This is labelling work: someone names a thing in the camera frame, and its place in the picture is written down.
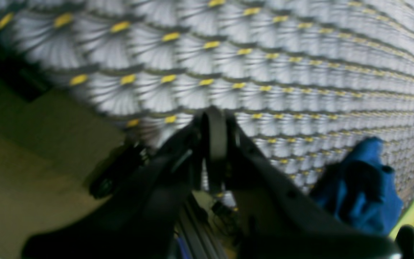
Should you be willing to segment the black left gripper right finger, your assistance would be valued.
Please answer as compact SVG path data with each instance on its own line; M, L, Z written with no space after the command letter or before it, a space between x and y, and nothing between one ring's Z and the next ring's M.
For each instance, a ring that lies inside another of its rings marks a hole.
M203 113L209 192L230 190L243 240L237 259L400 259L387 237L336 220L266 158L235 118L212 106Z

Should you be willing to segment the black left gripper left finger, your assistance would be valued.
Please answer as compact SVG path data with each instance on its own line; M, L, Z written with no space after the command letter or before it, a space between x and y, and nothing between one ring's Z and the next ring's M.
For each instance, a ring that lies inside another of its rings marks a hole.
M202 186L204 113L170 137L101 207L58 230L30 237L23 259L161 259L175 222Z

